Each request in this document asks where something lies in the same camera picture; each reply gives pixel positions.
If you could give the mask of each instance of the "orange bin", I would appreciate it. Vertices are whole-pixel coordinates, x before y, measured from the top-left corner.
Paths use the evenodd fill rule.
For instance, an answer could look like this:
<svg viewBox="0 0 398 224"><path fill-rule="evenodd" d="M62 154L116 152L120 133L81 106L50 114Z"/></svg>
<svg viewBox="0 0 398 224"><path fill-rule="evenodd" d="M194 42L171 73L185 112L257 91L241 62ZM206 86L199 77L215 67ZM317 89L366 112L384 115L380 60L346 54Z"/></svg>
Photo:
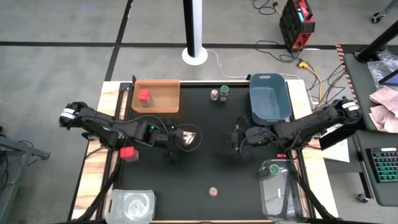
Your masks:
<svg viewBox="0 0 398 224"><path fill-rule="evenodd" d="M143 89L149 90L149 105L143 105L139 100ZM131 107L138 113L177 113L180 108L180 80L137 80Z"/></svg>

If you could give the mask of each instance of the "white cable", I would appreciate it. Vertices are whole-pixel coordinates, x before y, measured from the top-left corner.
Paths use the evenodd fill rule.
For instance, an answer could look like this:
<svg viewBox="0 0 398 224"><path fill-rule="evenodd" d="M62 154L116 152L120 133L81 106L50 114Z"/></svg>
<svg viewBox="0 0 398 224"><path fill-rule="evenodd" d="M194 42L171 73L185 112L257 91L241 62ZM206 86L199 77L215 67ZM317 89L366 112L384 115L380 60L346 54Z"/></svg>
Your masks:
<svg viewBox="0 0 398 224"><path fill-rule="evenodd" d="M243 76L243 77L231 77L231 76L229 76L229 75L225 75L224 72L223 72L223 70L221 69L220 61L218 60L218 55L217 55L217 53L214 52L214 51L212 51L212 50L208 50L208 49L207 49L207 51L212 52L212 53L216 56L216 58L217 58L217 66L218 66L218 68L219 68L221 74L223 74L225 77L227 77L227 78L246 78L246 77L247 77L247 76Z"/></svg>
<svg viewBox="0 0 398 224"><path fill-rule="evenodd" d="M290 76L290 77L296 77L296 78L298 78L299 80L302 80L302 79L301 79L300 77L298 77L297 75L291 75L291 74L286 74L286 73L280 73L280 75L286 75L286 76ZM318 105L319 102L314 102L314 101L312 100L312 95L311 95L311 91L310 91L309 87L308 87L307 84L305 84L305 83L304 83L304 85L305 85L305 87L306 87L306 89L307 89L308 94L310 95L310 101L311 101L311 104L312 104L312 109L314 110L314 109L315 109L315 105Z"/></svg>

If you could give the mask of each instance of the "wooden board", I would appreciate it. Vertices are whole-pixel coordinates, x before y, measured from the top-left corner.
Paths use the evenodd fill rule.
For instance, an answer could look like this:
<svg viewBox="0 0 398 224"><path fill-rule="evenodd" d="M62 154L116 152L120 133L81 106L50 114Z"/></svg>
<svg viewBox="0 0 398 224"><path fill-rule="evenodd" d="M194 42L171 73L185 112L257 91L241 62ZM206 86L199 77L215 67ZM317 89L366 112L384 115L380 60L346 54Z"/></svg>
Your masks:
<svg viewBox="0 0 398 224"><path fill-rule="evenodd" d="M302 80L287 80L287 83L289 86L289 94L295 119L310 114L312 111L310 103L308 101L307 91L305 89L304 82ZM109 114L111 116L114 115L116 102L118 100L119 85L120 82L104 82L101 91L101 97L98 103L98 111ZM123 118L124 115L123 113L126 105L126 97L127 96L125 95L123 98L120 118ZM99 148L98 142L90 142L88 146L88 153L97 148ZM82 215L100 191L106 161L106 154L107 150L103 149L87 158L83 167L83 173L81 175L72 219L78 218L80 215ZM115 152L113 156L113 166L114 162L116 161L117 155L117 152ZM303 150L303 156L305 167L307 170L308 181L310 182L310 188L317 196L319 201L321 201L321 203L326 207L326 209L332 215L337 217L338 214L335 200L331 191L330 182L321 151L318 149L305 148ZM300 192L300 196L302 198L303 207L306 210L306 198L305 194L302 191ZM250 222L268 222L268 220L250 220Z"/></svg>

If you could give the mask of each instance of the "transparent lid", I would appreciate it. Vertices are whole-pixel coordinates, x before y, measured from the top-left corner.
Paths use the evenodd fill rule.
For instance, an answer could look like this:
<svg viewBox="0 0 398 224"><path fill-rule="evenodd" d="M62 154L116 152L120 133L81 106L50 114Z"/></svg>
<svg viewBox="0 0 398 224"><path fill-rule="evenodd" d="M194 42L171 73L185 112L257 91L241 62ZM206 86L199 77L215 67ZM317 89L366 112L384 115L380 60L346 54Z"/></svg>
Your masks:
<svg viewBox="0 0 398 224"><path fill-rule="evenodd" d="M113 190L106 212L109 224L146 224L155 215L155 194L151 190Z"/></svg>
<svg viewBox="0 0 398 224"><path fill-rule="evenodd" d="M262 212L270 220L304 221L307 210L300 186L291 172L294 162L285 159L267 160L259 169Z"/></svg>

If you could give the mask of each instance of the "green lid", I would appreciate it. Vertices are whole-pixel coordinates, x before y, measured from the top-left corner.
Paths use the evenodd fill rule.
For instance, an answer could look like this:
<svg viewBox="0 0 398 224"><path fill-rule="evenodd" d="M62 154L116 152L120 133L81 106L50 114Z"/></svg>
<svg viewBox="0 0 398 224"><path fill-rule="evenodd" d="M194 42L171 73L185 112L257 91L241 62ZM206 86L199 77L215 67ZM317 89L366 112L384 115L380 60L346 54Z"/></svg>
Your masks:
<svg viewBox="0 0 398 224"><path fill-rule="evenodd" d="M229 92L229 87L226 86L226 85L223 85L223 86L221 87L221 92L222 92L222 93L227 93L227 92Z"/></svg>
<svg viewBox="0 0 398 224"><path fill-rule="evenodd" d="M271 166L269 166L269 172L271 172L271 174L278 174L279 173L279 166L276 164L273 164Z"/></svg>

